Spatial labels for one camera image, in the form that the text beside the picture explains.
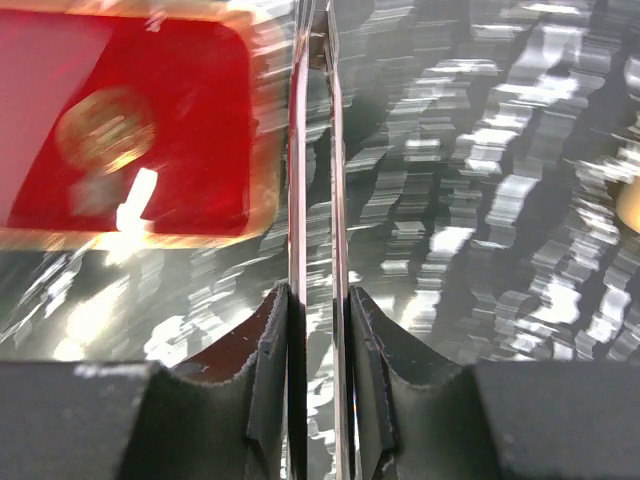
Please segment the gold chocolate box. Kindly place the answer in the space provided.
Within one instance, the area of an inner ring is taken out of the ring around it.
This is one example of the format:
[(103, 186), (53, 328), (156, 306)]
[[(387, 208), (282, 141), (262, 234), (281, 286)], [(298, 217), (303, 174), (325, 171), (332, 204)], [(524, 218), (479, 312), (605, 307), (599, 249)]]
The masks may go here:
[(616, 212), (619, 219), (630, 229), (638, 232), (639, 226), (639, 183), (625, 185), (616, 202)]

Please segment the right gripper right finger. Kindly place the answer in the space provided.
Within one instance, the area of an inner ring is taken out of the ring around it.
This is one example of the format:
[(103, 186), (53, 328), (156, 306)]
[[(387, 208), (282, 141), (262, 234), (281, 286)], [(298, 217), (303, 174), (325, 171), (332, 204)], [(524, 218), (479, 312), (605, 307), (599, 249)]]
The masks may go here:
[(635, 479), (639, 369), (456, 364), (354, 287), (351, 353), (366, 479)]

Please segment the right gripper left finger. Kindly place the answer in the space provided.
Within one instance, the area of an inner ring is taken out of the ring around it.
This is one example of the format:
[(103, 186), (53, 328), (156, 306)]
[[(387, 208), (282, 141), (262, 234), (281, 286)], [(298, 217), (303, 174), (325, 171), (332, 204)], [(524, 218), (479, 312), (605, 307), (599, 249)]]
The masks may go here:
[(289, 289), (193, 357), (1, 365), (5, 479), (276, 479)]

